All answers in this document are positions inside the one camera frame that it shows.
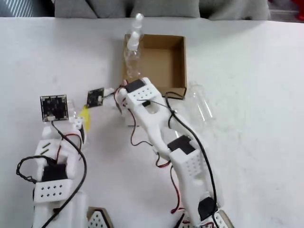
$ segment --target black wire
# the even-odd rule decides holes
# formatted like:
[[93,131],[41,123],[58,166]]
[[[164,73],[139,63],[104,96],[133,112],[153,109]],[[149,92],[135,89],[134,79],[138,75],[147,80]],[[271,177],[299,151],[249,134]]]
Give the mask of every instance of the black wire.
[[161,104],[161,103],[158,103],[158,102],[156,102],[156,101],[153,101],[153,100],[148,100],[148,99],[140,99],[140,100],[137,100],[137,101],[150,101],[150,102],[152,102],[152,103],[158,104],[158,105],[160,105],[160,106],[163,106],[163,107],[165,107],[165,108],[168,108],[168,109],[169,109],[169,107],[167,107],[167,106],[165,106],[165,105],[163,105],[163,104]]
[[23,162],[25,162],[25,161],[27,161],[27,160],[31,160],[31,159],[37,159],[37,158],[44,158],[45,160],[47,160],[47,163],[48,163],[48,164],[51,164],[51,163],[56,164],[56,160],[54,160],[54,159],[52,159],[52,158],[49,158],[49,157],[47,157],[47,156],[44,156],[44,155],[30,156],[30,157],[23,158],[23,159],[18,163],[17,169],[16,169],[16,174],[17,174],[18,176],[20,176],[21,178],[25,179],[26,181],[32,182],[32,183],[36,184],[36,183],[37,183],[37,180],[34,179],[32,176],[28,176],[28,177],[24,176],[24,175],[20,172],[20,168],[21,168]]
[[148,144],[148,145],[150,145],[150,146],[153,146],[153,145],[152,145],[151,143],[149,143],[148,141],[141,141],[141,142],[139,142],[139,143],[137,143],[137,144],[134,144],[134,143],[133,143],[133,135],[134,135],[135,129],[136,129],[136,119],[135,119],[135,116],[134,116],[134,114],[132,113],[132,111],[131,111],[130,109],[128,109],[128,110],[129,110],[129,112],[131,113],[131,116],[133,117],[133,120],[134,120],[134,128],[133,128],[133,131],[132,131],[132,133],[131,133],[131,138],[130,138],[131,145],[132,145],[132,146],[138,146],[139,144],[146,143],[146,144]]
[[48,221],[46,221],[46,223],[42,226],[42,228],[45,228],[48,226],[48,224],[50,224],[50,222],[63,210],[63,208],[66,207],[66,205],[72,200],[72,198],[77,194],[77,192],[79,191],[79,189],[81,188],[81,186],[83,185],[83,183],[85,182],[86,179],[86,172],[87,172],[87,165],[86,165],[86,158],[84,156],[84,154],[81,152],[81,150],[68,138],[66,137],[60,130],[58,130],[58,128],[55,127],[54,122],[52,121],[52,126],[57,130],[57,132],[60,134],[60,136],[62,138],[64,138],[66,141],[68,141],[76,150],[77,152],[80,154],[80,156],[82,157],[82,160],[84,162],[84,175],[80,181],[80,183],[78,184],[78,186],[76,187],[76,189],[73,191],[73,193],[70,195],[70,197],[62,204],[62,206],[48,219]]
[[175,92],[166,92],[166,93],[165,93],[165,101],[166,101],[167,106],[169,107],[169,110],[170,110],[170,112],[171,112],[171,116],[174,117],[174,119],[176,119],[177,122],[179,122],[183,127],[185,127],[185,128],[193,135],[193,137],[194,137],[195,140],[198,142],[199,147],[200,147],[200,149],[201,149],[201,151],[202,151],[202,154],[203,154],[203,156],[204,156],[204,159],[205,159],[205,161],[206,161],[207,168],[208,168],[208,171],[209,171],[209,174],[210,174],[211,184],[212,184],[212,188],[213,188],[214,206],[213,206],[212,218],[213,218],[213,221],[214,221],[214,224],[216,225],[216,227],[219,228],[219,226],[218,226],[216,220],[214,219],[214,214],[215,214],[216,208],[217,208],[217,192],[216,192],[216,188],[215,188],[215,182],[214,182],[214,178],[213,178],[213,174],[212,174],[212,169],[211,169],[211,166],[210,166],[208,157],[207,157],[207,155],[206,155],[205,149],[204,149],[203,145],[201,144],[201,142],[200,142],[198,136],[191,130],[191,128],[189,128],[186,124],[184,124],[184,123],[176,116],[175,111],[174,111],[174,110],[171,108],[171,106],[170,106],[168,94],[175,94],[175,95],[178,95],[178,96],[180,96],[180,97],[181,97],[181,95],[179,95],[178,93],[175,93]]

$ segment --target circuit board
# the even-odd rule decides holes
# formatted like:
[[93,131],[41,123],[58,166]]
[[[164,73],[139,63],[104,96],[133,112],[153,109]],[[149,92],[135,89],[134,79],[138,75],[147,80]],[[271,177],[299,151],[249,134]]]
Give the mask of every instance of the circuit board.
[[105,88],[91,90],[87,93],[86,107],[93,108],[103,105]]
[[67,96],[41,96],[40,105],[43,122],[68,120]]

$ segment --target cardboard box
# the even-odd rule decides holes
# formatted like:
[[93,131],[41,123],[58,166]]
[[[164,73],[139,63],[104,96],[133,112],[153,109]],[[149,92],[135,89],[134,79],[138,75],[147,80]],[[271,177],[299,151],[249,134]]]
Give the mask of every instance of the cardboard box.
[[[124,48],[128,35],[124,37]],[[141,44],[142,77],[147,77],[161,92],[172,91],[185,97],[187,90],[185,37],[165,35],[144,35]],[[123,61],[123,79],[129,82]]]

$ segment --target white table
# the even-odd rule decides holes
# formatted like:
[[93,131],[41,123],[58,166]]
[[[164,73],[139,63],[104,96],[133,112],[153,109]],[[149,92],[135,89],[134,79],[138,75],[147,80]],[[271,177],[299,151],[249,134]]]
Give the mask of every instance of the white table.
[[[127,19],[0,19],[0,227],[31,227],[33,185],[15,174],[34,154],[43,127],[39,96],[120,82]],[[204,84],[216,121],[206,132],[220,174],[224,210],[237,228],[304,223],[304,25],[259,21],[147,19],[150,34],[186,36],[188,79]],[[108,106],[92,109],[88,175],[91,206],[106,207],[117,228],[169,228],[176,195],[169,168]],[[141,140],[137,129],[134,140]],[[22,171],[32,174],[34,162]]]

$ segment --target gray cushion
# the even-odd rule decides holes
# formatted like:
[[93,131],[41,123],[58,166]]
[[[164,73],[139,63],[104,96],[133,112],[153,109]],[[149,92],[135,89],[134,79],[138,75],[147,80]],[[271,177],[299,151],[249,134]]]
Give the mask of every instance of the gray cushion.
[[57,18],[97,18],[85,0],[56,0]]
[[200,0],[135,0],[131,16],[199,18]]
[[126,12],[122,0],[87,0],[99,18],[125,18]]
[[200,0],[200,15],[211,20],[267,20],[267,0]]

